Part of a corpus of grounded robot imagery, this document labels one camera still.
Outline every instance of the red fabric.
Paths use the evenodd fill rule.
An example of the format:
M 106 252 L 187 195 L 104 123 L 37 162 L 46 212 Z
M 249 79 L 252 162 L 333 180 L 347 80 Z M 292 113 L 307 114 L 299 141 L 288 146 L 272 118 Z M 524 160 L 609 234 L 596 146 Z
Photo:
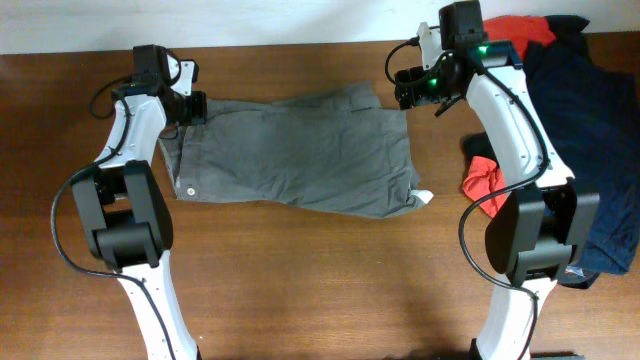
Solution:
M 504 175 L 495 161 L 481 156 L 474 156 L 469 167 L 469 175 L 462 183 L 464 193 L 476 201 L 494 191 L 504 189 Z M 494 217 L 507 201 L 507 195 L 499 195 L 480 204 L 487 215 Z
M 484 22 L 484 31 L 489 33 L 489 40 L 511 40 L 524 60 L 529 41 L 548 46 L 556 41 L 556 36 L 549 30 L 547 19 L 539 16 L 502 16 Z

